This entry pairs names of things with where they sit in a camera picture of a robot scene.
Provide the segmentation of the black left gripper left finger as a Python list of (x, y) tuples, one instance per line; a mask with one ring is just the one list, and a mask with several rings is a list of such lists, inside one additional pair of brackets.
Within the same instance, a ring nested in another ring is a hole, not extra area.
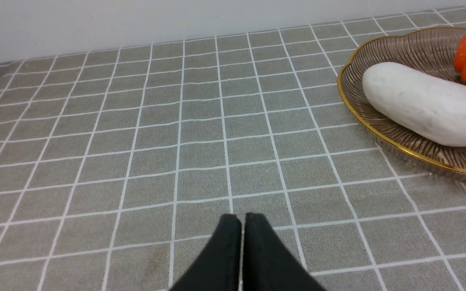
[(236, 291), (239, 287), (242, 224), (222, 214), (212, 236), (171, 291)]

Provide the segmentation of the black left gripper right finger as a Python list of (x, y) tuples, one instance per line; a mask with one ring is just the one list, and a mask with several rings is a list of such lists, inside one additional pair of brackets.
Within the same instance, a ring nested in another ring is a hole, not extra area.
[(261, 213), (247, 213), (244, 227), (244, 291), (324, 291), (302, 267)]

